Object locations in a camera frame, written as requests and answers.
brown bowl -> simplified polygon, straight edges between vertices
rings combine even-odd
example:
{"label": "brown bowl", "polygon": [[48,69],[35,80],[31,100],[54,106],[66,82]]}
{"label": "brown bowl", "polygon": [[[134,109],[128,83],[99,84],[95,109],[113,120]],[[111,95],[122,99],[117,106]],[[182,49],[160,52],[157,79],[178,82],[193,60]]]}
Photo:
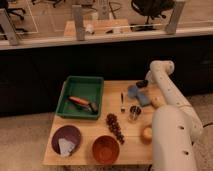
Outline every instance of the brown bowl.
{"label": "brown bowl", "polygon": [[118,158],[119,145],[113,137],[103,135],[98,137],[93,143],[92,152],[98,163],[110,165]]}

green tray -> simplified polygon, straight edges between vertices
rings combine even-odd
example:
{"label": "green tray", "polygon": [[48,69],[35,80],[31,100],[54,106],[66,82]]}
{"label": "green tray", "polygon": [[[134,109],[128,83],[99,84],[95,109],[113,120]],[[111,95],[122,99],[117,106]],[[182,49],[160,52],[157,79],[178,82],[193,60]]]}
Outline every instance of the green tray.
{"label": "green tray", "polygon": [[[101,114],[104,79],[102,77],[69,76],[63,86],[56,113],[61,117],[79,119],[98,119]],[[68,100],[68,96],[76,96],[97,104],[98,113],[79,110]]]}

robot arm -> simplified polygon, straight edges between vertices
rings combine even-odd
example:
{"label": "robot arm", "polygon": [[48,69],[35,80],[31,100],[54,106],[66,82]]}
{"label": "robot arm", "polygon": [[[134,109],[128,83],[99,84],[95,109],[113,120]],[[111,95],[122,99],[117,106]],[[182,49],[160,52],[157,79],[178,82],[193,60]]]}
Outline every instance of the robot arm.
{"label": "robot arm", "polygon": [[188,100],[168,75],[174,71],[172,61],[153,61],[146,79],[157,83],[168,105],[153,116],[153,162],[155,171],[196,171],[192,149],[203,126]]}

